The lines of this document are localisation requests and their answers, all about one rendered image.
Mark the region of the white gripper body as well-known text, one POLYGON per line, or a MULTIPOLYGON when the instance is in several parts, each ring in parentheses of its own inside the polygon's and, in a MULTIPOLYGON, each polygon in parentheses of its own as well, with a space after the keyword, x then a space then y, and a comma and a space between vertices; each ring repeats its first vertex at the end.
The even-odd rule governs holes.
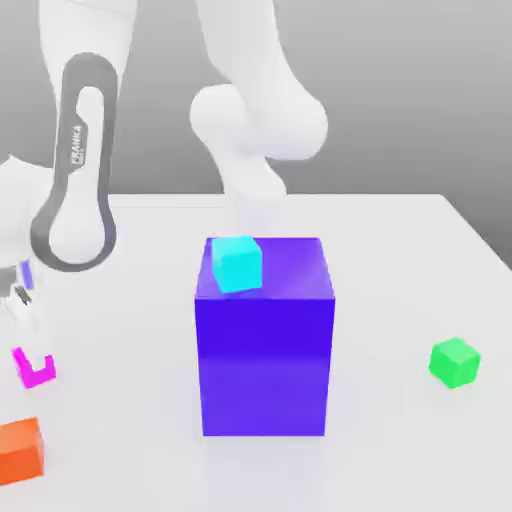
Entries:
POLYGON ((6 313, 7 346, 20 348, 33 370, 45 367, 45 357, 52 354, 51 339, 45 318, 34 301, 24 302, 19 297, 2 300, 6 313))

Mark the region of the small magenta cube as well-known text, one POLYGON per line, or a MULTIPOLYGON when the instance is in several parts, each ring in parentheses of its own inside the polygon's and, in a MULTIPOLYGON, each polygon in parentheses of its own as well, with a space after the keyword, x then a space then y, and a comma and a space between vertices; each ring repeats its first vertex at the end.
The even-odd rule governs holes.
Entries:
POLYGON ((21 347, 12 350, 18 376, 20 377, 24 387, 31 389, 56 378, 56 368, 52 355, 44 357, 44 367, 35 370, 31 362, 26 357, 21 347))

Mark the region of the small orange cube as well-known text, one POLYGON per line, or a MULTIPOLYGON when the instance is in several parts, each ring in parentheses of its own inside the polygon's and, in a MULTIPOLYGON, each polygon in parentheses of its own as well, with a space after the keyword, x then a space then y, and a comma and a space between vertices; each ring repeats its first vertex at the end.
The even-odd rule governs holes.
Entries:
POLYGON ((38 419, 0 425, 0 486, 43 475, 44 443, 38 419))

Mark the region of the small cyan cube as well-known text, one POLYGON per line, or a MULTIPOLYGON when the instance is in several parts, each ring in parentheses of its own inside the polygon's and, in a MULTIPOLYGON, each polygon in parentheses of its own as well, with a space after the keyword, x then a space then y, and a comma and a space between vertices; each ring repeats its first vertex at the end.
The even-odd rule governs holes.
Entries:
POLYGON ((237 293, 263 285, 263 252, 251 236, 211 241, 212 272, 221 292, 237 293))

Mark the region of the small green cube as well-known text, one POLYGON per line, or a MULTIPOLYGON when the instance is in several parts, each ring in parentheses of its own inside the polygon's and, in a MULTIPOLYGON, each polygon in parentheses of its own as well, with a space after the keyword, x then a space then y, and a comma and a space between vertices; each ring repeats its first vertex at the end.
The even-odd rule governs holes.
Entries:
POLYGON ((449 389, 472 383, 478 374, 480 353, 460 337, 433 345, 428 369, 449 389))

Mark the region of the large purple box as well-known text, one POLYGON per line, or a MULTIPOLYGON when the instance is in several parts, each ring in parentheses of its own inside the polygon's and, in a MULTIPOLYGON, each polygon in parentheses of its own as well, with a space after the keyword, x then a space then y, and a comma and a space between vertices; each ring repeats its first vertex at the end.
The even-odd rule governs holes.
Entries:
POLYGON ((224 294, 203 249, 195 326, 206 436, 325 432, 335 293, 317 238, 260 238, 263 285, 224 294))

